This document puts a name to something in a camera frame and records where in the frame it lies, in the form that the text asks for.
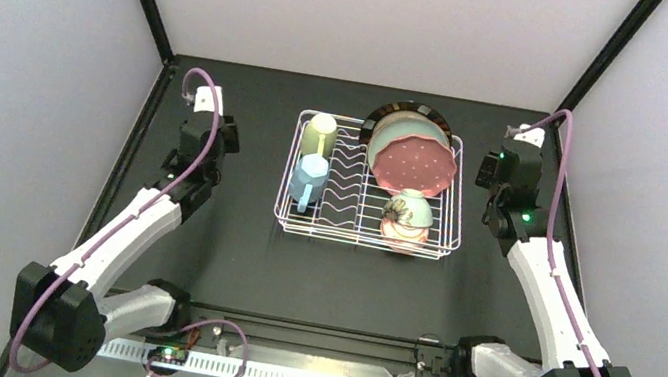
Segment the pink dotted plate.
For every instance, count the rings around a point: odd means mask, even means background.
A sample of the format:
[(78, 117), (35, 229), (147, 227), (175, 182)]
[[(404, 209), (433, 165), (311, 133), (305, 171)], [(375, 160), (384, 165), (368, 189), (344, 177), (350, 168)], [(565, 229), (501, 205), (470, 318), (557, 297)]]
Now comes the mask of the pink dotted plate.
[(371, 172), (379, 187), (391, 195), (411, 189), (432, 198), (451, 186), (456, 163), (451, 148), (439, 139), (408, 134), (376, 152)]

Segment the green glazed small bowl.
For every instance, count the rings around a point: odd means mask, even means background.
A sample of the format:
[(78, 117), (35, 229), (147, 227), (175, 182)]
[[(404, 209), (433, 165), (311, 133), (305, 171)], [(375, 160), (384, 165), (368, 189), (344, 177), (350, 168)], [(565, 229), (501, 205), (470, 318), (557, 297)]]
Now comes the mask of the green glazed small bowl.
[(382, 208), (382, 219), (408, 228), (430, 228), (433, 211), (427, 197), (417, 189), (406, 188), (389, 198)]

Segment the black striped rim dinner plate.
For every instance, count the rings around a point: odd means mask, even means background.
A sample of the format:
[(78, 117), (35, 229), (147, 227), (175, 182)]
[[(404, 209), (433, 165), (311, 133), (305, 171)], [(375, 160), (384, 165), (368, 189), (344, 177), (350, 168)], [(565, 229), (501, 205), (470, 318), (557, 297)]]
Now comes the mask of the black striped rim dinner plate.
[(429, 121), (438, 131), (438, 137), (444, 144), (452, 144), (453, 134), (447, 120), (436, 109), (416, 101), (390, 102), (373, 110), (361, 124), (358, 144), (366, 146), (380, 130), (394, 121), (404, 119)]

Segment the green flower plate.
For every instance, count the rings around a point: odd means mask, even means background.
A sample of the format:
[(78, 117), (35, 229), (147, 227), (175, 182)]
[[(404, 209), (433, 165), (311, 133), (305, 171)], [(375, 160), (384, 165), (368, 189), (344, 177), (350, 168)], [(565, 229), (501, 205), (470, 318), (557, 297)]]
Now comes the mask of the green flower plate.
[(384, 149), (386, 145), (397, 138), (406, 135), (421, 135), (427, 138), (437, 139), (442, 145), (446, 145), (438, 137), (438, 129), (436, 129), (429, 121), (416, 121), (404, 119), (402, 121), (394, 121), (388, 126), (381, 127), (377, 134), (372, 137), (367, 146), (367, 164), (370, 169), (373, 169), (375, 157), (379, 151)]

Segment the orange floral small bowl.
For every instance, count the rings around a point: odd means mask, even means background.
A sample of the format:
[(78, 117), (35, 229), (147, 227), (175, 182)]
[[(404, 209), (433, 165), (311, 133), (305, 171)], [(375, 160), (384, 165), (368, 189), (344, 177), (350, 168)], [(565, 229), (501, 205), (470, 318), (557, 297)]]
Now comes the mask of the orange floral small bowl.
[(379, 229), (383, 242), (393, 251), (405, 255), (414, 254), (423, 249), (430, 231), (427, 227), (408, 227), (388, 219), (380, 222)]

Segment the light blue mug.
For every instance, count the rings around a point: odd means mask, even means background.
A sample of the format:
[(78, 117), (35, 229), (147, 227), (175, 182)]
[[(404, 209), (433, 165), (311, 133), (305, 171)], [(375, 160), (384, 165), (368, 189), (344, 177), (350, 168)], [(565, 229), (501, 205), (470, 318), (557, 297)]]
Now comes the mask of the light blue mug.
[(326, 158), (318, 153), (300, 157), (287, 188), (298, 213), (305, 213), (306, 209), (322, 196), (329, 179), (329, 166)]

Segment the cream mug green handle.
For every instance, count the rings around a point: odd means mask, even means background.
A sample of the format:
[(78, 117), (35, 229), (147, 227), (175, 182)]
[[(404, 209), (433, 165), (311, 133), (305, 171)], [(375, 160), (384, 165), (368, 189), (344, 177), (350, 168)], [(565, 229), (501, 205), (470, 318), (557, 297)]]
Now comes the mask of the cream mug green handle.
[(337, 120), (331, 114), (313, 115), (302, 132), (299, 153), (305, 156), (317, 154), (328, 159), (336, 141), (337, 128)]

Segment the white wire dish rack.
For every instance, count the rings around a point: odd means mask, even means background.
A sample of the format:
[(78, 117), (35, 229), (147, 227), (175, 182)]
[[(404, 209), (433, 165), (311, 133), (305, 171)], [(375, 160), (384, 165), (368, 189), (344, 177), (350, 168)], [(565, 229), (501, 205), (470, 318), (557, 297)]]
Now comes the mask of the white wire dish rack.
[[(297, 201), (289, 194), (289, 182), (301, 157), (303, 132), (316, 114), (315, 110), (306, 109), (298, 115), (273, 207), (279, 225), (286, 233), (336, 243), (393, 252), (407, 249), (404, 239), (388, 238), (381, 233), (382, 208), (391, 195), (376, 183), (366, 163), (366, 148), (358, 141), (362, 124), (359, 118), (334, 117), (338, 128), (325, 190), (304, 212), (297, 210)], [(411, 254), (418, 258), (439, 260), (462, 246), (464, 143), (458, 135), (452, 136), (451, 140), (458, 169), (451, 186), (427, 199), (434, 219), (427, 241), (411, 245)]]

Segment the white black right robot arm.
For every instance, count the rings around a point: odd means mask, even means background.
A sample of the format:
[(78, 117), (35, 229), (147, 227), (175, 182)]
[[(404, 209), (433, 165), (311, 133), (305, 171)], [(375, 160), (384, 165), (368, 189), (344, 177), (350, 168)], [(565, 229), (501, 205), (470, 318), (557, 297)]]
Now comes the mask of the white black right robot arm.
[(540, 148), (509, 140), (487, 154), (476, 177), (489, 193), (482, 223), (522, 287), (541, 361), (519, 357), (498, 337), (468, 336), (451, 350), (448, 377), (631, 377), (611, 363), (564, 278), (563, 246), (553, 237), (548, 210), (537, 203), (542, 157)]

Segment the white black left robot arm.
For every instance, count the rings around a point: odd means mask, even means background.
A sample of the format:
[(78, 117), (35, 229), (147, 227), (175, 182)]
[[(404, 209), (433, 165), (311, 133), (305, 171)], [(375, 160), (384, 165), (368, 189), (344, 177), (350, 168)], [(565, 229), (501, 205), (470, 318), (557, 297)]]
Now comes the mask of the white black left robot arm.
[(32, 262), (21, 269), (11, 313), (14, 350), (27, 348), (74, 372), (117, 337), (170, 336), (192, 321), (190, 294), (165, 280), (110, 292), (141, 254), (209, 200), (226, 154), (240, 150), (231, 115), (195, 112), (179, 131), (161, 177), (139, 189), (106, 226), (51, 265)]

